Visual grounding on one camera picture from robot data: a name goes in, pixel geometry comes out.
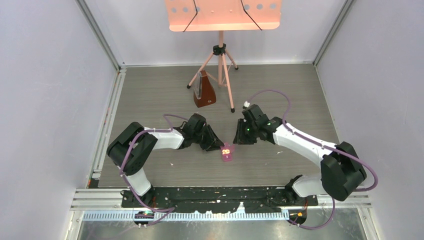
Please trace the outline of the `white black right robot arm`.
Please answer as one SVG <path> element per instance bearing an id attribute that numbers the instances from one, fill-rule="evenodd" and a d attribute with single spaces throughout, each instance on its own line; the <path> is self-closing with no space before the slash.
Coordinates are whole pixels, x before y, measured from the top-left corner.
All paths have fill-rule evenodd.
<path id="1" fill-rule="evenodd" d="M 257 140 L 285 147 L 305 157 L 320 169 L 316 175 L 298 175 L 285 185 L 285 198 L 299 205 L 306 197 L 327 194 L 343 202 L 357 191 L 367 178 L 353 146 L 343 141 L 335 144 L 306 134 L 280 117 L 268 118 L 253 104 L 242 111 L 233 143 L 253 145 Z"/>

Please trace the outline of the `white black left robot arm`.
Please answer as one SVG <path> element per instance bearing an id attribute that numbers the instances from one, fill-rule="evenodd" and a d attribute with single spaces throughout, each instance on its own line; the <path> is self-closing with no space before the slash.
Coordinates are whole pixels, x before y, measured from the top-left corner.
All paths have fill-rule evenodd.
<path id="1" fill-rule="evenodd" d="M 134 200 L 141 207 L 153 206 L 153 186 L 144 171 L 144 165 L 154 150 L 182 150 L 197 144 L 203 151 L 224 147 L 205 117 L 194 113 L 183 118 L 180 126 L 149 128 L 139 122 L 130 123 L 107 147 L 106 154 L 119 169 Z"/>

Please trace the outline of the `brown wooden metronome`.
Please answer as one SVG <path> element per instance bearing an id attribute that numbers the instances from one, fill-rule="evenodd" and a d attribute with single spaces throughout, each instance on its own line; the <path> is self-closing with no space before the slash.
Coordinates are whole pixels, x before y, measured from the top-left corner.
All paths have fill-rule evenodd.
<path id="1" fill-rule="evenodd" d="M 192 87 L 193 101 L 198 108 L 206 107 L 216 103 L 216 93 L 205 70 L 202 70 L 197 74 Z"/>

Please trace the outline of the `pink music stand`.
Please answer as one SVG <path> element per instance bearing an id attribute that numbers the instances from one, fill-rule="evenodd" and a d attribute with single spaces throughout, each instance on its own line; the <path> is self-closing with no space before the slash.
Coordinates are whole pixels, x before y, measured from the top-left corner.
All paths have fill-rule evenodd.
<path id="1" fill-rule="evenodd" d="M 228 53 L 224 33 L 274 30 L 281 22 L 281 0 L 167 0 L 165 7 L 172 32 L 217 32 L 218 44 L 198 69 L 203 71 L 213 56 L 218 58 L 219 86 L 228 91 L 230 111 L 235 112 L 229 69 L 239 69 Z"/>

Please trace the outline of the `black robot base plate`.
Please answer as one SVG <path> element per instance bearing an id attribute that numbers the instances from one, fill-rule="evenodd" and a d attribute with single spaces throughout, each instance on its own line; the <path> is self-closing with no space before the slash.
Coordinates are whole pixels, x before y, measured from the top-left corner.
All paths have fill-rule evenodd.
<path id="1" fill-rule="evenodd" d="M 175 213 L 234 213 L 243 206 L 246 213 L 276 213 L 280 207 L 315 207 L 315 195 L 302 198 L 284 187 L 221 186 L 221 187 L 152 187 L 143 196 L 135 197 L 122 190 L 123 208 L 172 209 Z"/>

